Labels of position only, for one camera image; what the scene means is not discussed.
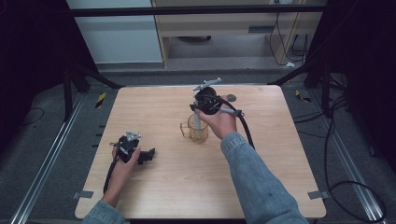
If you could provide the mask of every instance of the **person's right hand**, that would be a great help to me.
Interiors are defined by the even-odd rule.
[[[221,96],[223,100],[227,100],[227,96]],[[227,105],[222,104],[221,107],[229,108]],[[206,115],[203,111],[195,109],[199,119],[206,122],[213,133],[222,140],[227,134],[236,132],[236,118],[235,115],[226,112],[218,111],[214,115]]]

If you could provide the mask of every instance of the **wall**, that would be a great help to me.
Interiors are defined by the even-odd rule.
[[[151,7],[149,0],[67,0],[70,8]],[[98,68],[162,63],[153,16],[76,18]]]

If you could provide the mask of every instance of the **denim sleeve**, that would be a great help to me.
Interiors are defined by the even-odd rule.
[[[82,223],[90,224],[123,224],[124,222],[125,218],[117,209],[102,201],[99,201],[82,221]]]
[[[295,199],[240,133],[225,136],[221,150],[247,223],[308,223]]]

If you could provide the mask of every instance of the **forearm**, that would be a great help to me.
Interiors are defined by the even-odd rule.
[[[239,133],[221,141],[247,223],[306,223],[297,202]]]

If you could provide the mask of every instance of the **wooden table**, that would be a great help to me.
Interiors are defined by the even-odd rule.
[[[237,109],[245,113],[257,152],[297,200],[305,217],[324,217],[321,199],[303,146],[278,86],[213,86],[218,95],[235,94]],[[153,161],[136,165],[118,209],[127,218],[244,218],[220,140],[209,131],[202,144],[184,138],[180,122],[192,114],[193,86],[132,87],[120,89],[80,198],[79,218],[103,196],[111,142],[126,131],[140,133],[142,150],[156,148]],[[245,131],[237,121],[238,131]]]

